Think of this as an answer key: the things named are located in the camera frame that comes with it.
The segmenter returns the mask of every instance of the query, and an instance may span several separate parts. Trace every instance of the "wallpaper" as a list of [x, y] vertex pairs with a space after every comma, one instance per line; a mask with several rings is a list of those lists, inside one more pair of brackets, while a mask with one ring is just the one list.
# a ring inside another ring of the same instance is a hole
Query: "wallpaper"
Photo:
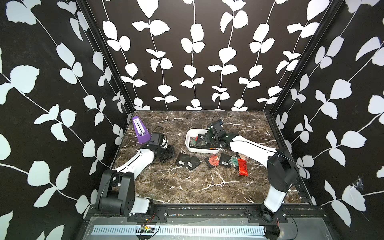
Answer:
[[0, 6], [0, 240], [70, 239], [130, 113], [75, 2]]
[[89, 1], [141, 110], [269, 110], [329, 0]]
[[381, 239], [384, 1], [346, 0], [275, 113], [342, 239]]

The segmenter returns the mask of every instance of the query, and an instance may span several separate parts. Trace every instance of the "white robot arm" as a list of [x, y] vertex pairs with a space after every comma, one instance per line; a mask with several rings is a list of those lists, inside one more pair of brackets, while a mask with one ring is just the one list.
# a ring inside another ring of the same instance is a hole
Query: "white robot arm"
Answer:
[[[164, 134], [153, 132], [151, 139], [130, 160], [116, 169], [106, 170], [101, 177], [96, 198], [98, 209], [125, 216], [131, 213], [150, 214], [151, 201], [134, 195], [134, 180], [156, 159], [165, 162], [175, 155], [174, 147], [167, 145], [167, 142]], [[108, 195], [108, 189], [113, 186], [120, 186], [117, 198]]]
[[288, 189], [295, 182], [298, 171], [288, 161], [283, 152], [273, 147], [266, 147], [247, 140], [233, 133], [226, 133], [222, 128], [221, 120], [210, 123], [209, 131], [204, 140], [216, 147], [230, 146], [231, 150], [244, 154], [268, 169], [268, 180], [271, 184], [268, 195], [262, 204], [262, 218], [266, 222], [275, 220], [275, 213], [281, 210], [282, 202]]

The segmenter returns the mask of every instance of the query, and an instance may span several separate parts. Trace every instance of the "red package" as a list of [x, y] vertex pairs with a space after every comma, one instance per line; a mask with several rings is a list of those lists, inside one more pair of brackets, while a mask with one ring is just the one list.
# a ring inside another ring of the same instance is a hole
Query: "red package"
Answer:
[[239, 162], [239, 174], [240, 176], [247, 176], [248, 177], [248, 169], [247, 169], [247, 161], [244, 159], [237, 159]]
[[218, 166], [218, 163], [220, 162], [219, 161], [219, 158], [216, 154], [212, 155], [209, 157], [209, 163], [212, 165], [212, 166], [215, 166], [217, 167]]

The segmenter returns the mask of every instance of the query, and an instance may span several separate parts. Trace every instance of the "white plastic tray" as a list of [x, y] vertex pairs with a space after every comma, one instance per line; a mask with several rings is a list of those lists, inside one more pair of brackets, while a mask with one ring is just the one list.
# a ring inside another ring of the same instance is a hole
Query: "white plastic tray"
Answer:
[[211, 150], [211, 149], [200, 149], [200, 148], [192, 148], [189, 147], [189, 137], [197, 137], [199, 134], [206, 134], [208, 129], [196, 129], [192, 128], [187, 132], [187, 135], [185, 136], [185, 146], [187, 147], [188, 151], [190, 152], [202, 152], [202, 153], [211, 153], [215, 154], [220, 151], [218, 150]]

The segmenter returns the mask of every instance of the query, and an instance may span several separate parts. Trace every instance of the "marble tabletop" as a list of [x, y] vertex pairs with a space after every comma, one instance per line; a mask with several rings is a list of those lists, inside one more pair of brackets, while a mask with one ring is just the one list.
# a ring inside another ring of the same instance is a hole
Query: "marble tabletop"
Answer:
[[[278, 148], [272, 130], [263, 112], [210, 112], [210, 111], [135, 111], [151, 133], [156, 126], [164, 128], [169, 144], [174, 145], [176, 156], [165, 163], [156, 161], [147, 166], [135, 180], [135, 194], [151, 198], [155, 203], [262, 203], [268, 194], [267, 169], [259, 162], [247, 161], [248, 177], [239, 176], [231, 167], [217, 166], [209, 169], [204, 158], [210, 154], [189, 152], [185, 146], [185, 135], [189, 129], [206, 129], [214, 115], [223, 121], [227, 132], [242, 135], [248, 140], [268, 147]], [[123, 138], [114, 167], [128, 161], [140, 147], [130, 122]], [[196, 155], [202, 162], [190, 171], [175, 165], [177, 155], [182, 152]], [[221, 150], [218, 155], [235, 154]], [[288, 192], [286, 203], [300, 203], [295, 187]]]

